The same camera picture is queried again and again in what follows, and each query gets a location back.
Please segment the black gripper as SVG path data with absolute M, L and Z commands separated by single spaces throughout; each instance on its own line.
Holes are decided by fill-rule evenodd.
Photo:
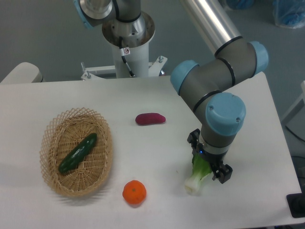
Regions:
M 223 164 L 224 157 L 229 150 L 229 146 L 214 147 L 205 141 L 199 142 L 200 130 L 195 129 L 192 131 L 187 142 L 191 144 L 193 154 L 198 154 L 202 159 L 211 165 L 213 172 L 212 180 L 218 179 L 221 184 L 225 183 L 231 178 L 233 169 L 228 165 Z

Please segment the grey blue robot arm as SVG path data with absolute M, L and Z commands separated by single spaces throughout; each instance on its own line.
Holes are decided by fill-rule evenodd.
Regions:
M 213 178 L 221 183 L 232 175 L 223 159 L 245 118 L 243 101 L 227 90 L 265 70 L 269 57 L 259 42 L 246 42 L 216 0 L 184 0 L 190 15 L 215 59 L 200 66 L 192 60 L 180 63 L 170 81 L 201 122 L 188 136 L 193 154 L 208 162 Z M 138 0 L 76 0 L 76 11 L 87 28 L 102 26 L 112 46 L 117 78 L 148 77 L 148 44 L 154 22 Z

